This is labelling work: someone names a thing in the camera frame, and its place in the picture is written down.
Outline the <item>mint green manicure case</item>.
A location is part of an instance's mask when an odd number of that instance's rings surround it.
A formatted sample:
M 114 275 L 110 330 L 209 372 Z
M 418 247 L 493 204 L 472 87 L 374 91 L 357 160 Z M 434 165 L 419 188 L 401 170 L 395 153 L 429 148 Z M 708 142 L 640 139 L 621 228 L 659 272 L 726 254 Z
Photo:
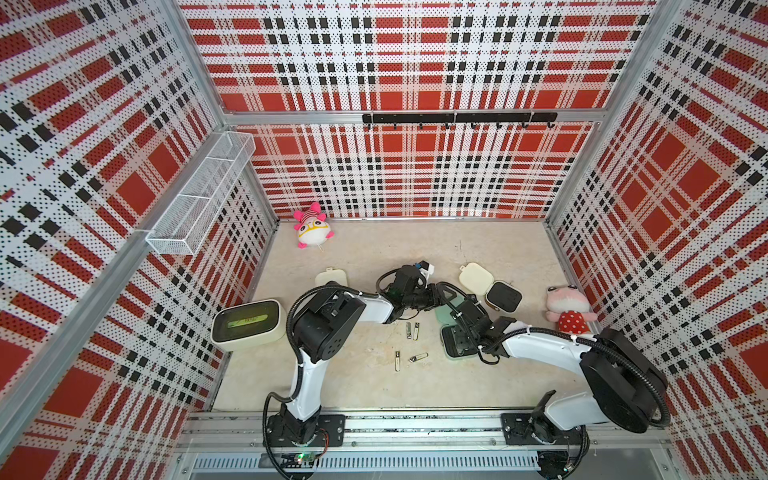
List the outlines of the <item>mint green manicure case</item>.
M 449 305 L 440 306 L 436 309 L 436 318 L 441 325 L 441 343 L 446 356 L 451 360 L 476 356 L 479 352 L 469 336 L 452 316 L 452 308 L 458 308 L 464 302 L 465 298 L 456 297 L 451 300 Z

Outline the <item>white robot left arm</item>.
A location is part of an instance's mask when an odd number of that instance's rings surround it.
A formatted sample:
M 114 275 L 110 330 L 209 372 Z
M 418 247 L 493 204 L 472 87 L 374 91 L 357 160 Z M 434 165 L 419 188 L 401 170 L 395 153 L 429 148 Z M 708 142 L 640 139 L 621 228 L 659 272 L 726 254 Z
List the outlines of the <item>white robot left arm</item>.
M 336 281 L 314 287 L 291 307 L 286 338 L 296 358 L 289 396 L 270 393 L 280 403 L 279 411 L 263 414 L 263 443 L 266 446 L 306 446 L 315 441 L 338 445 L 340 437 L 321 425 L 321 392 L 330 360 L 338 354 L 359 323 L 391 324 L 413 311 L 433 310 L 445 302 L 429 282 L 434 266 L 422 260 L 384 273 L 391 278 L 383 287 L 367 293 Z

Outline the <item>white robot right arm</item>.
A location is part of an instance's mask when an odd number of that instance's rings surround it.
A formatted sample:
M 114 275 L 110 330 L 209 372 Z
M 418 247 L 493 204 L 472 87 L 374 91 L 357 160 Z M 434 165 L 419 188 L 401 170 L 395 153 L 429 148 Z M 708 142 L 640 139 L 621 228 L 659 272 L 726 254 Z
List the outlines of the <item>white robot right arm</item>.
M 612 423 L 643 434 L 650 427 L 670 424 L 665 375 L 619 331 L 606 328 L 597 335 L 576 334 L 509 317 L 493 321 L 475 296 L 455 285 L 439 282 L 436 291 L 483 363 L 496 365 L 503 358 L 532 360 L 574 373 L 586 382 L 581 392 L 546 392 L 530 413 L 526 437 L 553 445 L 568 431 L 585 433 L 590 425 Z

